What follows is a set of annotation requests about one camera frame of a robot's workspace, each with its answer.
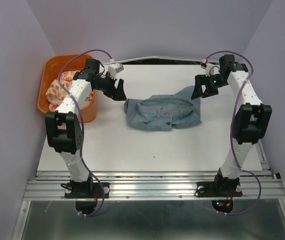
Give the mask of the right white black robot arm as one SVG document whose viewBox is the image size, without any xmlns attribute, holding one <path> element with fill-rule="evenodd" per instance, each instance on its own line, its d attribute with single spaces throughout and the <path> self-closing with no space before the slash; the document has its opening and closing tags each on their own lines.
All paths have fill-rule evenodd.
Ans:
<svg viewBox="0 0 285 240">
<path fill-rule="evenodd" d="M 229 86 L 235 96 L 230 124 L 228 155 L 218 169 L 213 181 L 197 182 L 195 195 L 199 198 L 242 196 L 240 174 L 245 170 L 244 162 L 255 144 L 267 131 L 272 107 L 264 104 L 256 94 L 250 79 L 254 73 L 250 61 L 237 62 L 236 53 L 224 51 L 216 65 L 208 58 L 201 62 L 204 74 L 195 76 L 191 98 L 208 98 L 218 95 L 219 88 Z"/>
</svg>

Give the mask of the blue denim skirt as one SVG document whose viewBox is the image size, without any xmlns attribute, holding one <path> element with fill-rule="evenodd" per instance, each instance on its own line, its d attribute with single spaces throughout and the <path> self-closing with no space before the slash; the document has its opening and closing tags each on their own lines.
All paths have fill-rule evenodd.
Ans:
<svg viewBox="0 0 285 240">
<path fill-rule="evenodd" d="M 196 127 L 201 121 L 201 99 L 192 99 L 193 86 L 175 94 L 153 95 L 147 99 L 127 99 L 127 125 L 143 131 L 167 132 Z"/>
</svg>

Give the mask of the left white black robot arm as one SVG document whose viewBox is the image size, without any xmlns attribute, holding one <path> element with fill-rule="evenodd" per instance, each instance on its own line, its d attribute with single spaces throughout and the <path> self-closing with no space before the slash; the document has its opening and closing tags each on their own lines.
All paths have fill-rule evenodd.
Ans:
<svg viewBox="0 0 285 240">
<path fill-rule="evenodd" d="M 83 158 L 85 130 L 81 108 L 93 90 L 101 91 L 114 101 L 126 101 L 127 97 L 124 80 L 116 79 L 110 71 L 100 73 L 100 65 L 99 60 L 86 59 L 85 67 L 74 74 L 62 103 L 45 115 L 48 145 L 62 157 L 70 174 L 69 182 L 61 184 L 65 197 L 70 199 L 107 197 L 103 184 Z"/>
</svg>

